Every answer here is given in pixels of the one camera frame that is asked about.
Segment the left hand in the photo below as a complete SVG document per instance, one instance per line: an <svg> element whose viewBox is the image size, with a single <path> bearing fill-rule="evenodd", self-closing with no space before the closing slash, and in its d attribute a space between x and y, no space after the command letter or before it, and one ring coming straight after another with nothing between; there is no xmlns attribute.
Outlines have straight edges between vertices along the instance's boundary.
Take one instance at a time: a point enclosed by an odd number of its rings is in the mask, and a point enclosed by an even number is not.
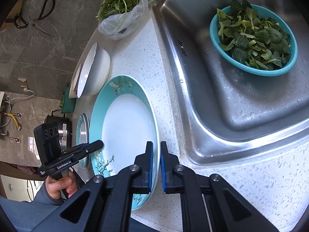
<svg viewBox="0 0 309 232"><path fill-rule="evenodd" d="M47 177L45 180L45 186L48 195L55 200L58 200L61 197L61 190L66 190L69 197L78 190L75 175L71 170L69 170L67 177L63 177L59 180Z"/></svg>

